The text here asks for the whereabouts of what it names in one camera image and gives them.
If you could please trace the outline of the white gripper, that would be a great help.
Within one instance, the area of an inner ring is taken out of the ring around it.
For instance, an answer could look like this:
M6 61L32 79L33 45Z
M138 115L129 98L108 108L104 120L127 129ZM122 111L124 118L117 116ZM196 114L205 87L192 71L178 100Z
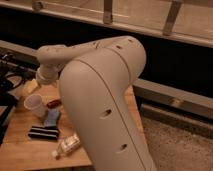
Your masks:
M25 84L25 92L32 94L41 88L41 85L49 85L59 78L59 72L63 69L62 64L47 65L41 64L36 71L36 79L32 79Z

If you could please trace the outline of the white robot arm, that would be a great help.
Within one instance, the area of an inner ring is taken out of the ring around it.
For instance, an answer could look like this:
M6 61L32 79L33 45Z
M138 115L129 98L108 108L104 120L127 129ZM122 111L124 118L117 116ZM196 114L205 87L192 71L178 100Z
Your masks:
M59 82L62 105L96 171L157 171L124 97L146 64L137 39L46 45L36 58L37 82Z

